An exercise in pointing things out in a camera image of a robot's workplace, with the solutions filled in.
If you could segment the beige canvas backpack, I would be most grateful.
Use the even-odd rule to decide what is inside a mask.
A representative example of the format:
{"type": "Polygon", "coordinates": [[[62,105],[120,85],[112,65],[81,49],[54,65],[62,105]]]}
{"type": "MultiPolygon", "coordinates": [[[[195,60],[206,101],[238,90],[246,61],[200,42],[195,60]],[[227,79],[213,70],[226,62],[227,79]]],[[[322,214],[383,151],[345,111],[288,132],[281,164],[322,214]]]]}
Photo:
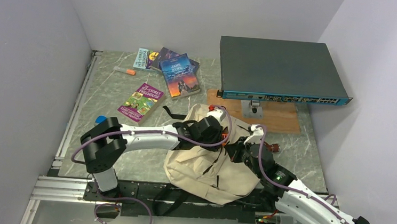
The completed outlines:
{"type": "MultiPolygon", "coordinates": [[[[246,122],[232,117],[231,124],[227,143],[247,136],[246,122]]],[[[225,146],[216,152],[201,147],[170,150],[163,168],[173,186],[219,205],[248,196],[259,183],[259,178],[244,163],[230,161],[225,146]]]]}

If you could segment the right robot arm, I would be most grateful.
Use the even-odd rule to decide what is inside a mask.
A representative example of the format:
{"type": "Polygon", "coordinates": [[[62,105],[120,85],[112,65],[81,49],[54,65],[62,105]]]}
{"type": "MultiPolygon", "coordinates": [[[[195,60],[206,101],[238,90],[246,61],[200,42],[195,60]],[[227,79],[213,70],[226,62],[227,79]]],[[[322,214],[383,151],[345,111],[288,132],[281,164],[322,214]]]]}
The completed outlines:
{"type": "Polygon", "coordinates": [[[310,190],[292,172],[277,164],[273,154],[245,137],[224,144],[234,163],[243,163],[260,179],[260,206],[292,216],[301,224],[370,224],[364,217],[352,217],[310,190]]]}

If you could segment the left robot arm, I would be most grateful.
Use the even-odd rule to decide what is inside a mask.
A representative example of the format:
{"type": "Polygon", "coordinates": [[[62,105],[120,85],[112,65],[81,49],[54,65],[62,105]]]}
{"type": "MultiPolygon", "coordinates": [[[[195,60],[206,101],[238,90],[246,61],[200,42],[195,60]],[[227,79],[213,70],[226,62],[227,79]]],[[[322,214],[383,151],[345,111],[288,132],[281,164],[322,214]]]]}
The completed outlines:
{"type": "Polygon", "coordinates": [[[98,184],[105,201],[118,197],[118,179],[113,166],[124,152],[142,149],[190,150],[200,146],[216,151],[222,137],[224,113],[208,113],[199,121],[176,122],[161,127],[122,125],[110,117],[81,136],[81,148],[88,173],[98,184]]]}

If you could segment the blue round eraser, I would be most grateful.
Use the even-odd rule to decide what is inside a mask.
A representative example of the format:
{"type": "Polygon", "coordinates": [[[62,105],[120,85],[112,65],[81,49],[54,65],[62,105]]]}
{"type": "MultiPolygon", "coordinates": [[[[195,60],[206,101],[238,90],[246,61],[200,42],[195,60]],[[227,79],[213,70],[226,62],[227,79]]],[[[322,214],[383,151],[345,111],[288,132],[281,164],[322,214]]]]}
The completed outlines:
{"type": "Polygon", "coordinates": [[[106,116],[98,116],[96,119],[95,119],[95,123],[96,124],[100,124],[100,123],[102,123],[104,120],[106,120],[107,119],[107,117],[106,116]]]}

